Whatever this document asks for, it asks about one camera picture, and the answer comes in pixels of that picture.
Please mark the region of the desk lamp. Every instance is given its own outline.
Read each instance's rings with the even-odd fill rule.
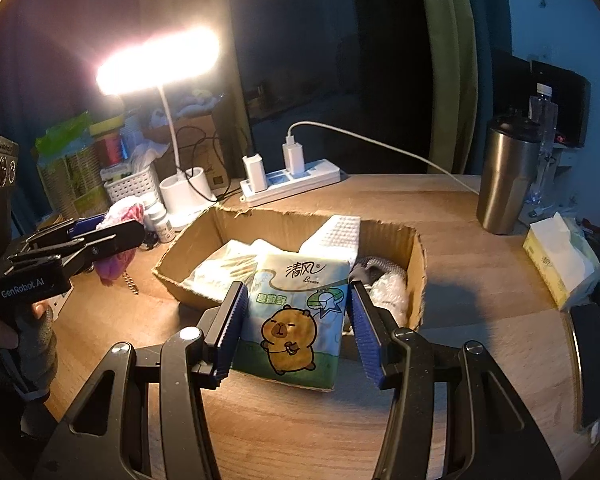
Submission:
[[[174,229],[181,230],[202,208],[216,202],[201,168],[183,170],[178,139],[163,85],[208,72],[218,60],[218,38],[197,27],[120,50],[98,69],[96,81],[105,95],[125,94],[156,87],[169,123],[176,173],[160,183]]]

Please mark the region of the clear water bottle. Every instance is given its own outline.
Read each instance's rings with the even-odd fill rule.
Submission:
[[[526,203],[535,205],[542,202],[548,190],[548,169],[553,160],[555,131],[558,124],[558,105],[551,101],[552,88],[541,83],[538,83],[537,88],[538,95],[529,98],[529,119],[540,125],[540,157],[536,181],[531,185],[525,200]]]

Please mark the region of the capybara cartoon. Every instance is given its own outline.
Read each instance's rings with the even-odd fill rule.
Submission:
[[[311,311],[285,305],[262,325],[260,346],[278,375],[315,370],[314,344],[318,328]]]

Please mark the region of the green tissue package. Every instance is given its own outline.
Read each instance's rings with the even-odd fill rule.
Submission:
[[[349,292],[349,262],[297,253],[258,263],[234,369],[333,390]]]

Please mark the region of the tissue pack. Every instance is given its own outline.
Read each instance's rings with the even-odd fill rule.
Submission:
[[[332,390],[349,291],[349,262],[269,254],[251,284],[234,368],[283,383]]]
[[[560,310],[587,303],[600,280],[600,262],[572,219],[556,213],[531,224],[523,248]]]

